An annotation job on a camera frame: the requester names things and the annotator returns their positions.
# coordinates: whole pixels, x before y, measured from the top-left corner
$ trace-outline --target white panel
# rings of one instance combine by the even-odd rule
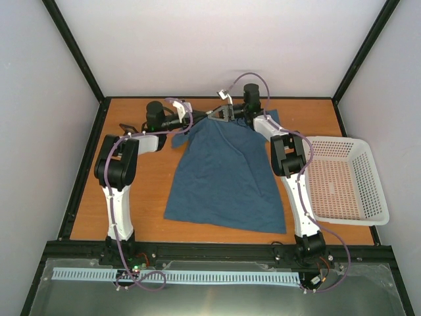
[[[0,306],[57,237],[98,104],[42,1],[0,1]]]
[[[272,95],[320,97],[334,94],[383,3],[57,1],[106,95],[216,95],[251,70]]]
[[[353,137],[373,151],[390,213],[378,227],[391,244],[421,315],[421,2],[401,1],[339,108]]]

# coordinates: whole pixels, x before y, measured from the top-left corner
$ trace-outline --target orange wood surface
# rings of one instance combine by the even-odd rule
[[[107,235],[108,217],[105,197],[98,180],[93,175],[93,166],[106,134],[121,135],[119,123],[136,126],[140,130],[145,121],[146,104],[152,99],[113,99],[101,133],[95,158],[85,186],[74,223],[71,239],[104,240]],[[221,105],[217,99],[188,99],[194,109],[209,110]],[[276,99],[271,100],[270,109],[278,110],[282,126],[299,130],[307,136],[340,136],[334,108],[330,100]],[[174,172],[186,146],[171,148],[171,136],[164,149],[156,153],[141,155],[137,162],[136,179],[130,190],[130,208],[136,240],[144,242],[223,242],[267,244],[279,241],[294,244],[294,222],[287,193],[280,182],[279,191],[284,204],[286,234],[269,234],[238,230],[211,224],[194,224],[164,219],[164,211],[170,193]],[[370,229],[366,226],[325,225],[339,233],[348,244],[372,245]],[[328,233],[327,244],[339,244]]]

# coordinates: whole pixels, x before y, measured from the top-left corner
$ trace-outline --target black post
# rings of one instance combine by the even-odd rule
[[[335,95],[332,97],[334,105],[338,105],[341,101],[345,91],[347,91],[349,85],[353,81],[353,78],[357,74],[362,62],[367,57],[368,53],[382,32],[384,26],[398,5],[399,0],[387,0],[377,16],[376,21],[374,21],[373,26],[371,27],[369,33],[366,36],[366,39],[363,41],[360,49],[358,50],[357,55],[355,56],[351,66],[348,68],[347,73],[343,77],[341,84],[337,88]]]
[[[102,103],[104,101],[104,95],[101,89],[99,88],[91,69],[87,65],[85,57],[82,55],[82,52],[80,51],[79,46],[72,35],[72,32],[68,28],[67,23],[64,20],[64,17],[60,12],[59,7],[57,6],[54,0],[43,0],[42,2],[44,3],[45,8],[47,8],[48,13],[53,19],[64,41],[66,42],[67,47],[69,48],[70,52],[74,57],[74,60],[77,62],[80,70],[84,74],[85,79],[91,87],[93,94],[97,98],[98,102]]]

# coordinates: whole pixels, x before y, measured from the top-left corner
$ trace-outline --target black metal frame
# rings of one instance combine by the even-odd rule
[[[76,40],[71,34],[60,10],[54,0],[43,0],[45,7],[51,15],[59,32],[65,40],[70,52],[75,58],[78,66],[84,74],[92,92],[100,102],[100,106],[95,118],[95,122],[89,136],[86,150],[80,165],[75,185],[70,196],[70,201],[62,222],[59,232],[58,240],[48,242],[43,252],[41,261],[37,268],[34,281],[26,298],[24,308],[21,315],[29,315],[32,303],[35,298],[37,287],[42,276],[45,262],[49,258],[85,258],[85,259],[101,259],[104,257],[105,243],[94,241],[72,241],[69,240],[72,232],[72,227],[76,214],[78,212],[80,200],[85,188],[86,180],[89,175],[93,156],[99,142],[99,137],[103,128],[107,111],[112,98],[120,97],[104,97],[99,88],[92,72],[90,71],[82,52],[80,51]],[[341,115],[338,109],[338,104],[343,97],[345,91],[349,87],[352,79],[355,77],[365,57],[368,55],[370,49],[377,40],[383,27],[389,20],[389,17],[396,8],[399,0],[387,0],[383,9],[380,11],[376,21],[371,27],[366,39],[361,45],[359,52],[355,56],[351,66],[342,79],[335,95],[333,97],[274,97],[274,99],[330,99],[336,113],[339,127],[341,128],[342,136],[346,136],[345,127],[343,125]],[[405,290],[399,268],[397,266],[395,256],[390,246],[381,246],[380,239],[375,227],[371,227],[371,233],[375,246],[349,246],[351,252],[351,261],[367,262],[367,263],[387,263],[391,267],[393,278],[401,297],[403,307],[407,315],[414,315],[410,300]],[[136,248],[145,252],[148,257],[153,259],[152,264],[156,267],[162,267],[163,263],[168,263],[173,260],[202,260],[202,261],[256,261],[265,263],[269,266],[278,268],[288,268],[299,273],[315,272],[314,267],[308,269],[300,267],[296,263],[289,261],[285,254],[289,253],[294,245],[233,245],[233,244],[177,244],[177,243],[143,243],[136,242]],[[341,246],[327,245],[327,251],[333,255],[335,261],[345,262],[346,253]]]

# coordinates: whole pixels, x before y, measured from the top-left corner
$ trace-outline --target fabric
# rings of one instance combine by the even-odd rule
[[[279,122],[276,111],[269,114]],[[175,135],[172,147],[186,141],[165,219],[286,232],[281,197],[261,134],[242,119],[218,122],[206,118],[187,135]]]

